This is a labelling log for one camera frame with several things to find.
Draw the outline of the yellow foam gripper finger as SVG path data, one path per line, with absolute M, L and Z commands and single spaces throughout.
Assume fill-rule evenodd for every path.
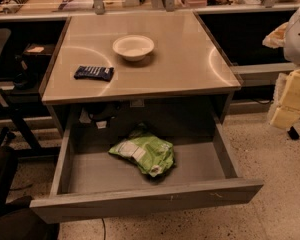
M 262 44 L 269 48 L 280 48 L 285 44 L 285 32 L 288 23 L 285 22 L 268 34 L 262 41 Z
M 300 119 L 300 69 L 280 73 L 275 84 L 269 124 L 288 129 Z

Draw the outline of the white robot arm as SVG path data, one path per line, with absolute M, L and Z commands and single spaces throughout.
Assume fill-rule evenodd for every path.
M 300 7 L 288 22 L 283 23 L 262 44 L 269 48 L 283 48 L 284 58 L 300 66 Z M 280 73 L 275 84 L 273 104 L 268 112 L 269 124 L 288 129 L 300 118 L 300 69 L 289 74 Z

